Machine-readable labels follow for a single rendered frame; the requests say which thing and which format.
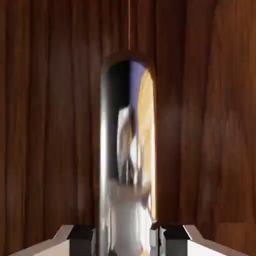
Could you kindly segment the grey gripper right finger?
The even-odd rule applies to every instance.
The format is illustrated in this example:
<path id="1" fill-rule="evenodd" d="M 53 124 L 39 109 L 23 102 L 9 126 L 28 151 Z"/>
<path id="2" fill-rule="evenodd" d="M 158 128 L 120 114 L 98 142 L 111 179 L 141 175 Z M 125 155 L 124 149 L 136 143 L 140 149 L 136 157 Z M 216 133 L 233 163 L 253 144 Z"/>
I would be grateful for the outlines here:
<path id="1" fill-rule="evenodd" d="M 159 256 L 248 256 L 203 238 L 194 225 L 161 226 Z"/>

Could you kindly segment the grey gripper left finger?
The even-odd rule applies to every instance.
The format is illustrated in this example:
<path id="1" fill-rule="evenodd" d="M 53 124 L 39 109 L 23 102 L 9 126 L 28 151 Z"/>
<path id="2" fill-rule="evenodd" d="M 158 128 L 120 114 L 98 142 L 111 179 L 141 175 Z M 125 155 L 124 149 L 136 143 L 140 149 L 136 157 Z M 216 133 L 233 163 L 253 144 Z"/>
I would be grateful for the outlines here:
<path id="1" fill-rule="evenodd" d="M 96 229 L 90 225 L 63 225 L 47 239 L 8 256 L 96 256 Z"/>

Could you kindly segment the dark wood drawer front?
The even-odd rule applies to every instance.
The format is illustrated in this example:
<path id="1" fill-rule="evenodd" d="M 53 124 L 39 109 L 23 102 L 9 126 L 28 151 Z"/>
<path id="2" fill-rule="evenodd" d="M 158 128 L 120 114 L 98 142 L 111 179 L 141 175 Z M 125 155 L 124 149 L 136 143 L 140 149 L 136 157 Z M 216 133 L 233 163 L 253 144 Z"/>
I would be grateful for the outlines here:
<path id="1" fill-rule="evenodd" d="M 0 256 L 98 222 L 122 53 L 155 72 L 157 217 L 256 256 L 256 0 L 0 0 Z"/>

